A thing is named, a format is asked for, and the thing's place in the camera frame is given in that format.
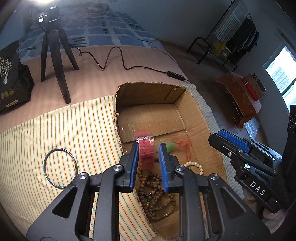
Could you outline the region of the right gloved hand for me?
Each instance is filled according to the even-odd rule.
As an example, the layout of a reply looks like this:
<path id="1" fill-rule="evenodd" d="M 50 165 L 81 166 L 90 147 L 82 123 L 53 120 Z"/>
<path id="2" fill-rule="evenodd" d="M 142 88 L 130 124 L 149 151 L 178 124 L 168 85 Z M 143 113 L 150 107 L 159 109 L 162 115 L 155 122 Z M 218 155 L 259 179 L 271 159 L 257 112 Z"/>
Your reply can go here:
<path id="1" fill-rule="evenodd" d="M 250 207 L 250 209 L 259 214 L 259 203 L 258 201 L 246 190 L 243 190 L 244 198 L 243 201 Z M 283 209 L 278 211 L 277 213 L 270 213 L 266 208 L 263 207 L 263 214 L 262 214 L 262 222 L 267 226 L 270 233 L 275 233 L 280 226 L 285 221 L 286 217 L 288 216 L 288 212 L 285 212 Z"/>

